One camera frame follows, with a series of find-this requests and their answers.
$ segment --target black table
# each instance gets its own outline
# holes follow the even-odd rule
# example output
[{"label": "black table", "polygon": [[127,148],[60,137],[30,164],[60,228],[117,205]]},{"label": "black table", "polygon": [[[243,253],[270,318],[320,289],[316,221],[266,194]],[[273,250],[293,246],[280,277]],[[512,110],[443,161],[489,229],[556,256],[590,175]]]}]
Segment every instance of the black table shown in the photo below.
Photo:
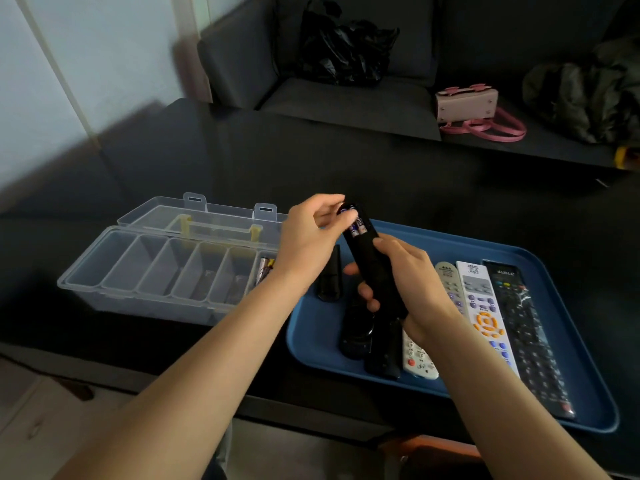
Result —
[{"label": "black table", "polygon": [[[2,216],[0,353],[129,392],[178,359],[206,327],[96,313],[56,279],[118,217],[185,191],[281,212],[346,193],[376,219],[537,254],[620,407],[615,433],[571,434],[604,468],[640,474],[640,175],[178,100]],[[470,441],[450,400],[305,367],[284,333],[238,414],[357,442]]]}]

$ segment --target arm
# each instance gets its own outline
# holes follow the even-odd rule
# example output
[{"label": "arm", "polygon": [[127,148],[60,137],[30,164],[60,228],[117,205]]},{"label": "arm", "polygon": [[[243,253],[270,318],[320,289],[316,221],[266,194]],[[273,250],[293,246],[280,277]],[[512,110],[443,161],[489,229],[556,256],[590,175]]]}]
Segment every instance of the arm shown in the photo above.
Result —
[{"label": "arm", "polygon": [[355,220],[356,211],[335,215],[343,199],[293,207],[274,270],[55,479],[199,480],[278,331]]},{"label": "arm", "polygon": [[[426,252],[391,236],[374,244],[391,259],[405,331],[436,364],[494,478],[609,478],[462,318]],[[356,274],[355,263],[345,272]],[[359,291],[377,311],[371,288]]]}]

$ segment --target black plastic bag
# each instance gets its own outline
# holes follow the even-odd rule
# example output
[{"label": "black plastic bag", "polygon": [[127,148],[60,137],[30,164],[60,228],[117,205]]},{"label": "black plastic bag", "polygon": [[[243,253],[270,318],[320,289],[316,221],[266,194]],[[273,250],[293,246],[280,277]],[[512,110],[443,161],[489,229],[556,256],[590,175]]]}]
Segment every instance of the black plastic bag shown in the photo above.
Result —
[{"label": "black plastic bag", "polygon": [[[325,15],[316,12],[324,7]],[[298,76],[341,86],[374,86],[389,67],[400,29],[366,20],[338,25],[342,9],[332,0],[309,1],[302,14]]]}]

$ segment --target hand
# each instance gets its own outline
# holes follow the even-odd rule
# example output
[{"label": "hand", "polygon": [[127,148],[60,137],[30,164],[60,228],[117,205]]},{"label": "hand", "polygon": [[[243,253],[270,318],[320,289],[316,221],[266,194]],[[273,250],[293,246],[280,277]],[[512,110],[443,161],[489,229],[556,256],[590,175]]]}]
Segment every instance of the hand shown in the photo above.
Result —
[{"label": "hand", "polygon": [[[404,321],[404,330],[422,347],[424,339],[429,336],[430,322],[443,317],[457,319],[460,313],[449,299],[425,251],[387,234],[380,234],[380,238],[374,239],[373,244],[391,260],[396,287],[409,311]],[[358,274],[360,271],[358,265],[352,262],[345,266],[344,272]],[[368,284],[360,283],[358,293],[367,300],[370,311],[377,312],[380,309],[380,302],[373,296],[373,290]]]},{"label": "hand", "polygon": [[353,209],[336,215],[343,202],[341,194],[316,194],[290,209],[282,225],[274,272],[290,271],[306,287],[311,286],[329,261],[340,234],[358,217]]}]

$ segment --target left hand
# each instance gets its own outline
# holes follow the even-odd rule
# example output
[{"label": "left hand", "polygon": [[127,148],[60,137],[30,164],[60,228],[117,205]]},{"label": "left hand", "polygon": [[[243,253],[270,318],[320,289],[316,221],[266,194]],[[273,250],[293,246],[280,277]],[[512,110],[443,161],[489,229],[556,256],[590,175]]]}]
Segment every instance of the left hand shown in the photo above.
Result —
[{"label": "left hand", "polygon": [[316,194],[290,209],[282,225],[274,272],[292,272],[306,287],[311,286],[329,261],[340,234],[358,216],[353,209],[336,215],[343,202],[342,194]]}]

